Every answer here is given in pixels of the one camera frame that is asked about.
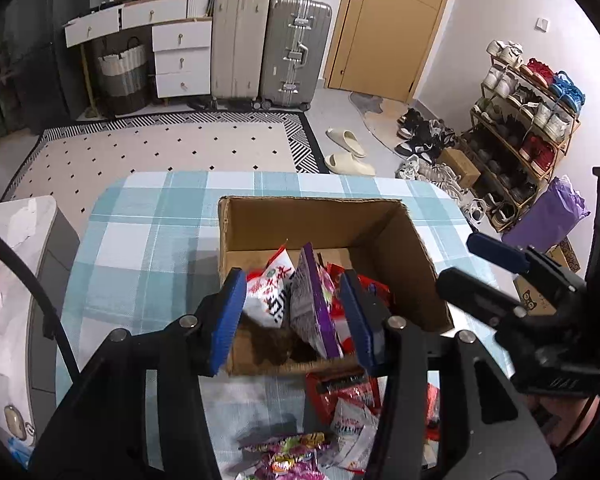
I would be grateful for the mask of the person's right hand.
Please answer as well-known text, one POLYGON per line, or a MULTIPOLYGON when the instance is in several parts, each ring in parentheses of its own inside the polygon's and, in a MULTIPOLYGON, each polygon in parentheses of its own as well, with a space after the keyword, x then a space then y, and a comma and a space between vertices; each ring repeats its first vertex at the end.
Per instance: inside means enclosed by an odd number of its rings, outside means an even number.
POLYGON ((526 396, 530 411, 542 408, 547 422, 539 422, 545 440, 551 446, 567 445, 578 440, 595 418, 600 397, 578 399, 571 396, 526 396))

